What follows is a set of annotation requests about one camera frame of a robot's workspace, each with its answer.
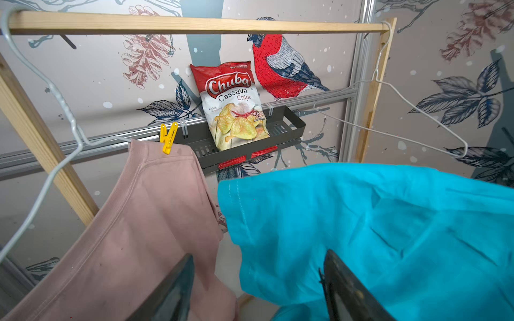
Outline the teal t-shirt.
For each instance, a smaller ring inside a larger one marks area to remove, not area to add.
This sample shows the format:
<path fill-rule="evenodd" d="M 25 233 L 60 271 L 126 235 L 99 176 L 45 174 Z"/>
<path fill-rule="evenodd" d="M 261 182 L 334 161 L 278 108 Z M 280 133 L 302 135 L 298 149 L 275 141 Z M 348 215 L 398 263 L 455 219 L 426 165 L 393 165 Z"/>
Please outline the teal t-shirt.
<path fill-rule="evenodd" d="M 242 290 L 327 320 L 334 251 L 396 320 L 513 319 L 513 190 L 435 169 L 325 163 L 222 181 Z"/>

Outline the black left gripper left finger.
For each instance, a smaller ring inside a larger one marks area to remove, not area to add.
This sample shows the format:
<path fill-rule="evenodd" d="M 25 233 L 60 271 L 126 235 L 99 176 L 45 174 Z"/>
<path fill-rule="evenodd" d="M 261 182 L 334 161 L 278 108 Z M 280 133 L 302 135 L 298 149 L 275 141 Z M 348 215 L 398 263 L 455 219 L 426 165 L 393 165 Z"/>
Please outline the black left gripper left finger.
<path fill-rule="evenodd" d="M 193 255 L 186 254 L 127 320 L 186 321 L 194 277 Z"/>

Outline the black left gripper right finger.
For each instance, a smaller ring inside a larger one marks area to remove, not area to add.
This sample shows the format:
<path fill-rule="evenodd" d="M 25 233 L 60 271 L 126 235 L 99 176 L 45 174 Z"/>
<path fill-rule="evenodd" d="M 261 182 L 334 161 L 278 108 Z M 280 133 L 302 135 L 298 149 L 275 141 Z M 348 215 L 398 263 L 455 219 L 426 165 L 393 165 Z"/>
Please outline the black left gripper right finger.
<path fill-rule="evenodd" d="M 333 250 L 327 251 L 319 275 L 331 321 L 394 321 Z"/>

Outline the white wire hanger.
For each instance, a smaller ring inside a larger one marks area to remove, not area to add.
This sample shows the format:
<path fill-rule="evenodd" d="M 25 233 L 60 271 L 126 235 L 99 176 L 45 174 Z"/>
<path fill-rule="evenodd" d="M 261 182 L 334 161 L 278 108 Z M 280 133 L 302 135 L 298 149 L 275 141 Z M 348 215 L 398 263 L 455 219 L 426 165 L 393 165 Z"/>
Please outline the white wire hanger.
<path fill-rule="evenodd" d="M 467 156 L 469 145 L 466 140 L 456 134 L 448 125 L 444 125 L 440 118 L 424 112 L 410 102 L 396 87 L 386 81 L 386 65 L 390 57 L 396 19 L 383 21 L 382 25 L 387 27 L 387 32 L 384 34 L 384 40 L 381 41 L 372 79 L 357 82 L 359 85 L 368 85 L 366 102 L 371 104 L 371 108 L 365 124 L 358 125 L 355 120 L 352 122 L 330 116 L 321 111 L 317 103 L 313 105 L 314 111 L 361 133 L 357 148 L 360 162 L 368 155 L 369 138 L 372 133 L 406 144 L 416 144 L 423 151 L 439 152 L 454 159 L 462 159 Z"/>

